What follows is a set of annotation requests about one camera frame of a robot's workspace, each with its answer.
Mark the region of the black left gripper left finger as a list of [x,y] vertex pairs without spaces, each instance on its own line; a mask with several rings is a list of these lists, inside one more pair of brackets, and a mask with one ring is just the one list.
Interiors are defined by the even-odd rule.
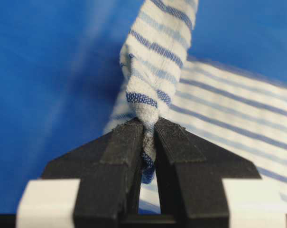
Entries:
[[138,201],[143,125],[134,118],[50,161],[20,200],[18,228],[115,228]]

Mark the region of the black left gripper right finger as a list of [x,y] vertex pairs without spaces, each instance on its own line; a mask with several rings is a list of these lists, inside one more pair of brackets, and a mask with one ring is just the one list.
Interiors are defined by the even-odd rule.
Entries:
[[163,213],[187,228],[285,228],[287,210],[255,165],[160,118],[156,173]]

